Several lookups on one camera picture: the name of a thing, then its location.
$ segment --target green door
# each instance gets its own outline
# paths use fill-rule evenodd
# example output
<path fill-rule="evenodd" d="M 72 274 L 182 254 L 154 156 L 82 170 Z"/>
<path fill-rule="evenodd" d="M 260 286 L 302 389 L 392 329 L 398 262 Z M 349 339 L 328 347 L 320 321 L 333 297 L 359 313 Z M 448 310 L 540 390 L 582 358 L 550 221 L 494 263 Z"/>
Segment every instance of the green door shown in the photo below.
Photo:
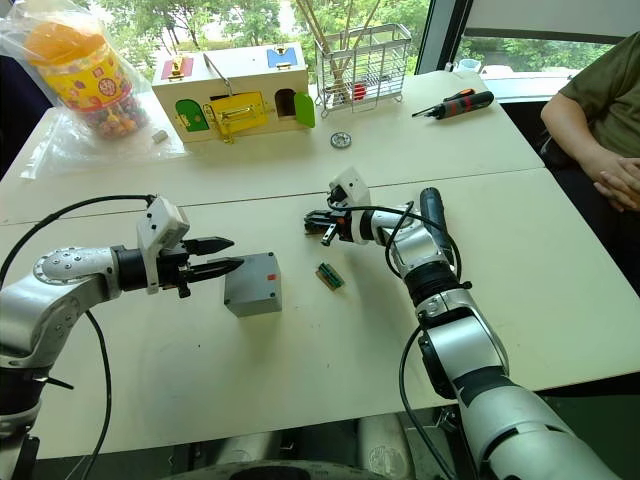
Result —
<path fill-rule="evenodd" d="M 316 111 L 313 100 L 308 93 L 298 92 L 293 97 L 296 106 L 296 120 L 309 128 L 316 126 Z"/>
<path fill-rule="evenodd" d="M 178 117 L 187 132 L 209 130 L 209 125 L 204 118 L 202 109 L 195 101 L 191 99 L 178 100 L 176 102 L 176 112 L 178 112 Z"/>

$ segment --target yellow door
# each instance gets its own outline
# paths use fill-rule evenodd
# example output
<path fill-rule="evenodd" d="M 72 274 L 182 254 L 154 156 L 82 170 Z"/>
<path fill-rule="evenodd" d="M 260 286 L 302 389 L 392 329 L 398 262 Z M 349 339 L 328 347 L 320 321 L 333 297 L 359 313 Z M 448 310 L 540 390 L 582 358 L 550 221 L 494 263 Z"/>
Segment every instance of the yellow door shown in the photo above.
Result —
<path fill-rule="evenodd" d="M 266 125 L 268 122 L 260 92 L 240 93 L 220 98 L 209 105 L 225 142 L 233 142 L 234 132 Z"/>

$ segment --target green shirt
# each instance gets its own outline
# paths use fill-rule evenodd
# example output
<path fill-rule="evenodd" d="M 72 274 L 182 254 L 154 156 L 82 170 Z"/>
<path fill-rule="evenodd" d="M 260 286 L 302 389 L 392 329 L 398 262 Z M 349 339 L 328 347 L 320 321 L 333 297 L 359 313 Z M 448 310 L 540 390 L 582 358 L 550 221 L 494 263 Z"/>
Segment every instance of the green shirt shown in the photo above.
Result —
<path fill-rule="evenodd" d="M 640 157 L 640 32 L 624 39 L 560 90 L 580 104 L 595 139 Z"/>

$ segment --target metal wire rack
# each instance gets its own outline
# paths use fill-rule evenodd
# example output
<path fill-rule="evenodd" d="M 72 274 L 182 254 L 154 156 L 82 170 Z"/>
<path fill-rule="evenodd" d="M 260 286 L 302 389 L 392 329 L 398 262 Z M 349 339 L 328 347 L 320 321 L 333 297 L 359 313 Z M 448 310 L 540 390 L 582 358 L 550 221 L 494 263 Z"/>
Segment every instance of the metal wire rack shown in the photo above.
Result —
<path fill-rule="evenodd" d="M 356 28 L 316 42 L 316 74 L 322 117 L 330 110 L 370 110 L 381 98 L 402 99 L 411 34 L 399 24 Z"/>

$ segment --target person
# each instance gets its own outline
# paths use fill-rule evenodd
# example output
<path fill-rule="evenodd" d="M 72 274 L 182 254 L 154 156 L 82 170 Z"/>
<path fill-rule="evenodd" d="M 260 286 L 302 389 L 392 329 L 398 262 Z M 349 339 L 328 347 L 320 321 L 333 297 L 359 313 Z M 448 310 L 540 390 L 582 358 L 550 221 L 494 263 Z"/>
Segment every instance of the person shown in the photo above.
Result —
<path fill-rule="evenodd" d="M 545 163 L 640 295 L 640 32 L 576 75 L 541 117 L 561 148 L 543 148 Z"/>

